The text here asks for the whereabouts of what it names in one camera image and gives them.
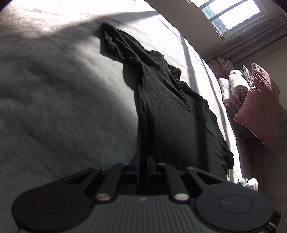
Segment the maroon velvet pillow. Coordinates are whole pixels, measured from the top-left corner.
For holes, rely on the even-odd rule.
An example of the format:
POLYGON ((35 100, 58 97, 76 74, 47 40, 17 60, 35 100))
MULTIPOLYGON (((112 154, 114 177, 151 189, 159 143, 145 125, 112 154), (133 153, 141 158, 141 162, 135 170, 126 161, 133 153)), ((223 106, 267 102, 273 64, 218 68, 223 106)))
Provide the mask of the maroon velvet pillow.
POLYGON ((234 120, 251 131, 269 150, 275 137, 280 89, 261 66, 251 65, 250 89, 234 120))

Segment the grey bed sheet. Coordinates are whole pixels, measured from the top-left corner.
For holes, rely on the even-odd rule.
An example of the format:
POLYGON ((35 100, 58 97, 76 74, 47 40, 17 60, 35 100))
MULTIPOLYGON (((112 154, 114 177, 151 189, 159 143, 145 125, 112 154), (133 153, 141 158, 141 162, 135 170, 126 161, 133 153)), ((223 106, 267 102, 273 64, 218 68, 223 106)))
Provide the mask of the grey bed sheet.
POLYGON ((243 176, 219 84, 183 34, 145 1, 9 1, 1 10, 1 232, 15 198, 139 150, 132 74, 105 52, 108 22, 160 52, 217 116, 243 176))

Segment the folded white garment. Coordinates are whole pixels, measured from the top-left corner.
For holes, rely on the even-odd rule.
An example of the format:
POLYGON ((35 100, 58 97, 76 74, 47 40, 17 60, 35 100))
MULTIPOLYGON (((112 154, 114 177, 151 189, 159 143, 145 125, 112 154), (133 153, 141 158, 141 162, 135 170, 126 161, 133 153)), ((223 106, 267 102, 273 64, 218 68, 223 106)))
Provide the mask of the folded white garment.
POLYGON ((248 178, 242 178, 237 181, 237 184, 255 192, 258 191, 258 180, 256 178, 252 178, 250 180, 248 178))

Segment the rolled pale quilt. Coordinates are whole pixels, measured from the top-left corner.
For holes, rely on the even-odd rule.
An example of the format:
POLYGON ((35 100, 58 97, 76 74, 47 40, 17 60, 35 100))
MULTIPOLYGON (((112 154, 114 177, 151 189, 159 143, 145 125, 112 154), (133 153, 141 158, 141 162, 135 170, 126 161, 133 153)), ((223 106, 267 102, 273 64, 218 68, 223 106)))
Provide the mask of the rolled pale quilt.
POLYGON ((232 70, 227 79, 219 78, 217 81, 221 89, 223 103, 230 103, 234 107, 241 108, 250 89, 243 71, 232 70))

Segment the window with metal frame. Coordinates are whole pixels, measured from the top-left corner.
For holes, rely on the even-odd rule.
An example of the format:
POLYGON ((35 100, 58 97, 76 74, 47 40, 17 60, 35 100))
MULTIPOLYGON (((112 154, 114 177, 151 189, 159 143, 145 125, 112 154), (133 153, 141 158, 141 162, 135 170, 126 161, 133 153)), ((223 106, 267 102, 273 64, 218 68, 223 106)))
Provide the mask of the window with metal frame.
POLYGON ((268 13, 266 1, 188 1, 222 39, 239 32, 268 13))

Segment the black knit garment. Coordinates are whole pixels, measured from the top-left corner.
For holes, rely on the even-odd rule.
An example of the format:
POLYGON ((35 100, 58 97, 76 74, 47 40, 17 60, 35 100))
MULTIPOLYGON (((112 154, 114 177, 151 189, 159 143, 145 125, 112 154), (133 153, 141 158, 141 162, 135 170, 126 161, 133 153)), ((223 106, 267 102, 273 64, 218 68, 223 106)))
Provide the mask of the black knit garment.
POLYGON ((196 167, 226 178, 234 166, 208 102, 180 80, 181 70, 134 37, 102 24, 106 50, 131 69, 138 86, 138 118, 143 154, 179 170, 196 167))

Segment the grey quilted headboard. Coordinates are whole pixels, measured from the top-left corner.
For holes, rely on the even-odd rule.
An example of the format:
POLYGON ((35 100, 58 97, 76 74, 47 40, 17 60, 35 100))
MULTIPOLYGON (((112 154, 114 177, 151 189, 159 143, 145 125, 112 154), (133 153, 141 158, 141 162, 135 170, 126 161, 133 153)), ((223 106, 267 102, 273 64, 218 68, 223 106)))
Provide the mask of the grey quilted headboard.
POLYGON ((286 215, 286 110, 279 106, 275 136, 267 150, 256 137, 243 138, 251 169, 258 180, 259 191, 266 195, 276 211, 286 215))

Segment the grey patterned curtain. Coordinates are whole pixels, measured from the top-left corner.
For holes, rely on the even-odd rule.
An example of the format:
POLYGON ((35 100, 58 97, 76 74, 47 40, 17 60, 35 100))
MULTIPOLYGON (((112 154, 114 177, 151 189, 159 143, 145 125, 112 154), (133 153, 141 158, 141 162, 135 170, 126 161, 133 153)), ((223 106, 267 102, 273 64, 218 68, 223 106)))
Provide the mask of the grey patterned curtain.
POLYGON ((239 34, 223 40, 203 55, 203 59, 229 60, 234 66, 261 58, 286 44, 286 17, 284 14, 266 16, 245 27, 239 34))

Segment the pink small cushion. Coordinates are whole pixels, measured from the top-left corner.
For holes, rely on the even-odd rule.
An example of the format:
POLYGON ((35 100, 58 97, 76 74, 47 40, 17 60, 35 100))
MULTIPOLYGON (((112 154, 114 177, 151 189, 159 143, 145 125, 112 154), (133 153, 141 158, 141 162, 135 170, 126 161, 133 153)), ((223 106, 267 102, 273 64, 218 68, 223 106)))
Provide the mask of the pink small cushion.
POLYGON ((209 59, 207 65, 210 67, 217 79, 228 78, 230 72, 235 70, 231 61, 225 61, 223 58, 219 57, 217 60, 209 59))

